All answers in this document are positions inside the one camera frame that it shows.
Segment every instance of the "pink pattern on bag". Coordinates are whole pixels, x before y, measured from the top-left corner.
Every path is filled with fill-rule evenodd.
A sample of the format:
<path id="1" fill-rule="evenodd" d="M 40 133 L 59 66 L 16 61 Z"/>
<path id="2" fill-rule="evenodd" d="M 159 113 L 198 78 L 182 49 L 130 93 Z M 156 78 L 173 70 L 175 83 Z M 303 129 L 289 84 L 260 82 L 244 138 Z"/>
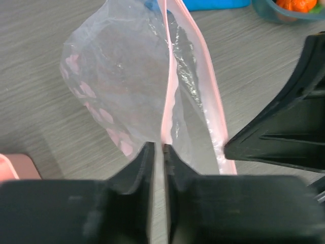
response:
<path id="1" fill-rule="evenodd" d="M 124 140 L 124 141 L 128 141 L 131 142 L 130 136 L 124 132 L 120 133 L 120 137 Z"/>
<path id="2" fill-rule="evenodd" d="M 77 98 L 86 98 L 87 96 L 82 95 L 76 88 L 73 89 L 73 93 Z"/>
<path id="3" fill-rule="evenodd" d="M 100 113 L 101 113 L 102 117 L 104 118 L 104 120 L 106 120 L 107 122 L 109 122 L 111 124 L 114 123 L 112 115 L 110 115 L 106 110 L 100 108 Z"/>
<path id="4" fill-rule="evenodd" d="M 133 152 L 133 147 L 125 141 L 121 141 L 121 150 L 125 156 L 130 156 Z"/>
<path id="5" fill-rule="evenodd" d="M 75 54 L 75 55 L 70 55 L 70 57 L 66 58 L 67 65 L 70 67 L 72 72 L 77 75 L 79 74 L 79 66 L 77 64 L 78 57 L 79 55 Z"/>
<path id="6" fill-rule="evenodd" d="M 87 85 L 85 82 L 81 81 L 80 88 L 90 98 L 96 98 L 96 94 L 93 92 L 93 90 L 90 88 L 90 86 Z"/>
<path id="7" fill-rule="evenodd" d="M 99 122 L 103 121 L 101 115 L 93 107 L 91 107 L 88 102 L 85 102 L 84 106 L 88 108 L 94 119 L 98 120 Z"/>
<path id="8" fill-rule="evenodd" d="M 106 129 L 108 135 L 111 137 L 112 141 L 114 142 L 114 144 L 116 146 L 118 146 L 119 142 L 120 142 L 120 138 L 118 136 L 117 133 L 115 133 L 115 131 L 111 130 L 111 129 Z"/>

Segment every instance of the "wood grain surface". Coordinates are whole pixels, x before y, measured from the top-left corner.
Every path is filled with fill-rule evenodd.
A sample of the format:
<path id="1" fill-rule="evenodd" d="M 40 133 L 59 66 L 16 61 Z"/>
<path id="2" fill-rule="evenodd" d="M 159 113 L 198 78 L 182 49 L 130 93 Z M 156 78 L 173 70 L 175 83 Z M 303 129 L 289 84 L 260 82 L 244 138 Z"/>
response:
<path id="1" fill-rule="evenodd" d="M 58 68 L 62 45 L 103 0 L 0 1 L 0 152 L 31 156 L 43 178 L 105 179 L 127 160 L 106 131 L 70 93 Z M 308 34 L 324 23 L 276 25 L 252 7 L 196 12 L 213 60 L 230 136 L 250 122 L 281 90 Z M 216 172 L 207 130 L 184 105 L 194 161 Z M 320 174 L 237 162 L 240 174 Z M 164 195 L 156 188 L 153 243 L 166 243 Z"/>

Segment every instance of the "black plastic part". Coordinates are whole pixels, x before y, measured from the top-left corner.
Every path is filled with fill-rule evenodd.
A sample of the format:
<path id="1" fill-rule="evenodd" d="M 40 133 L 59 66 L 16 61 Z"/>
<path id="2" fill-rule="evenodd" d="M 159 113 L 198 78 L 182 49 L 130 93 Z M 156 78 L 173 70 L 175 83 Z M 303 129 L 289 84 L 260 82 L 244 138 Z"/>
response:
<path id="1" fill-rule="evenodd" d="M 200 175 L 164 156 L 170 244 L 322 243 L 323 208 L 300 179 Z"/>
<path id="2" fill-rule="evenodd" d="M 318 195 L 316 196 L 316 200 L 319 203 L 324 203 L 325 202 L 325 176 L 323 176 L 319 180 L 309 185 L 309 187 L 318 193 Z"/>
<path id="3" fill-rule="evenodd" d="M 224 148 L 228 159 L 325 172 L 325 33 L 308 36 L 287 84 Z"/>
<path id="4" fill-rule="evenodd" d="M 150 243 L 154 144 L 108 180 L 0 185 L 0 243 Z"/>

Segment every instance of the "orange food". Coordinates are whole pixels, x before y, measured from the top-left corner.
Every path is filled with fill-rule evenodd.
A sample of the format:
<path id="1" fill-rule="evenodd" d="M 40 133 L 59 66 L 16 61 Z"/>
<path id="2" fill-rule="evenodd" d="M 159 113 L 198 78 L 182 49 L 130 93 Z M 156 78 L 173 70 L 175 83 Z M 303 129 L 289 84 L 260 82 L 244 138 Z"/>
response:
<path id="1" fill-rule="evenodd" d="M 276 4 L 289 11 L 308 13 L 316 6 L 317 0 L 277 0 Z"/>

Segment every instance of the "blue object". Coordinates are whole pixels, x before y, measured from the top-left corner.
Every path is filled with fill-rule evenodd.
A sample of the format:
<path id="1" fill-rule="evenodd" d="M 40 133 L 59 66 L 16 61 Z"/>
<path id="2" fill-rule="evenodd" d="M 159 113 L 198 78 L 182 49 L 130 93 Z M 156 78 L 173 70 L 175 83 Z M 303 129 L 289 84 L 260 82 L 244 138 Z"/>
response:
<path id="1" fill-rule="evenodd" d="M 212 10 L 212 9 L 234 9 L 246 7 L 250 0 L 183 0 L 189 11 Z M 158 10 L 156 0 L 148 0 L 145 5 L 151 10 Z"/>
<path id="2" fill-rule="evenodd" d="M 279 7 L 273 0 L 252 0 L 252 5 L 260 17 L 271 22 L 299 24 L 325 20 L 325 9 L 319 14 L 299 13 Z"/>

